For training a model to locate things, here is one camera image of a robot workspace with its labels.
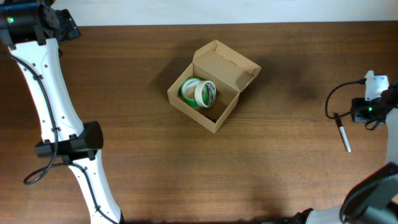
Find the green tape roll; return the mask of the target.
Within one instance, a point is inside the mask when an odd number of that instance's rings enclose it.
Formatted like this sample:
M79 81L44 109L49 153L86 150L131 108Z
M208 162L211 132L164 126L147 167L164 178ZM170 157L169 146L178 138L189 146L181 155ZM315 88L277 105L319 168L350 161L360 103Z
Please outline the green tape roll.
M199 81L203 81L200 78L188 78L186 79L182 86L180 87L180 93L183 100L186 102L187 105L193 108L201 108L197 105L195 101L195 88L198 85Z

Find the white tape roll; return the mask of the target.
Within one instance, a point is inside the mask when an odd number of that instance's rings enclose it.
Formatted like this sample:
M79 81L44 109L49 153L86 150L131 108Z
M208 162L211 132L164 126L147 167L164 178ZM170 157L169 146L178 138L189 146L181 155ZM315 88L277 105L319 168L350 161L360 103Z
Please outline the white tape roll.
M216 100L216 87L210 80L199 81L195 88L195 101L199 107L212 107Z

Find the brown cardboard box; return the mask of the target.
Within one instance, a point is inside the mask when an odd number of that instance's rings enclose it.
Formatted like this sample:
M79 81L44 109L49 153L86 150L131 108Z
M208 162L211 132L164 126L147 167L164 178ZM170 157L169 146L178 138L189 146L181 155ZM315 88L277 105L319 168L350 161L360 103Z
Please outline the brown cardboard box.
M198 49L191 64L167 90L169 103L212 133L217 132L237 105L239 96L257 78L262 67L218 40ZM188 78L210 80L216 87L216 100L210 108L193 108L183 100L180 87ZM212 122L198 110L206 111L217 122Z

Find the orange utility knife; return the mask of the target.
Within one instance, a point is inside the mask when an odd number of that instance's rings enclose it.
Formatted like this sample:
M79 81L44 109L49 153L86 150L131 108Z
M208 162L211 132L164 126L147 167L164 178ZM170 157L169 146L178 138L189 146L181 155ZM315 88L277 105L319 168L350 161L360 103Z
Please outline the orange utility knife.
M212 122L217 122L217 119L216 118L214 118L212 115L210 115L209 113L207 113L206 111L201 111L201 110L198 110L198 112L200 113L200 114L202 114L204 117L206 117L207 119L209 119L210 121L212 121Z

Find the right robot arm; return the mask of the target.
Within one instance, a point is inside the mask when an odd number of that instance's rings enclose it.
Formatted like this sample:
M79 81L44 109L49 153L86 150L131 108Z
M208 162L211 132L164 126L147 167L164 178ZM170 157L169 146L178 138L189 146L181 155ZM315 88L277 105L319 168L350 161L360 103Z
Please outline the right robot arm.
M365 85L365 96L352 100L348 115L355 123L364 123L367 130L385 124L388 130L384 165L356 185L342 205L327 210L309 208L278 223L397 223L397 80L368 71L357 81Z

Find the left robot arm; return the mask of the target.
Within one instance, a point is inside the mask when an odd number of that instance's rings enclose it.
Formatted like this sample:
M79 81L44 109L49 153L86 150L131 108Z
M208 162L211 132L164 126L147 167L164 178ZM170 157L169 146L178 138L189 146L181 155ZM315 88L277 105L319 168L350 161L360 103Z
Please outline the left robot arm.
M1 2L1 56L15 61L29 88L40 119L39 157L50 162L33 171L24 185L33 185L55 167L75 175L87 204L91 223L124 223L103 169L103 132L99 122L83 123L77 115L63 78L60 46L81 36L67 9L53 1Z

